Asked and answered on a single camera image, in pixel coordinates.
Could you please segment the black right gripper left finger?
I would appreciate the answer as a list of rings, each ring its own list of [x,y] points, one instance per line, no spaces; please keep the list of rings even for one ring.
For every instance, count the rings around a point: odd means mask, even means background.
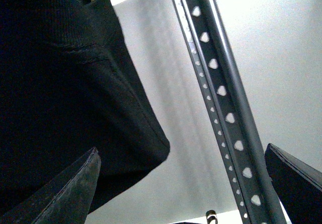
[[[1,216],[1,223],[85,223],[101,167],[93,147],[27,200]]]

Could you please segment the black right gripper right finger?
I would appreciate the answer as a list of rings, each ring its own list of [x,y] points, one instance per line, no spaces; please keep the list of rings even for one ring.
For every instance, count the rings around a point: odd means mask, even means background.
[[[321,223],[321,172],[268,144],[267,171],[292,223]]]

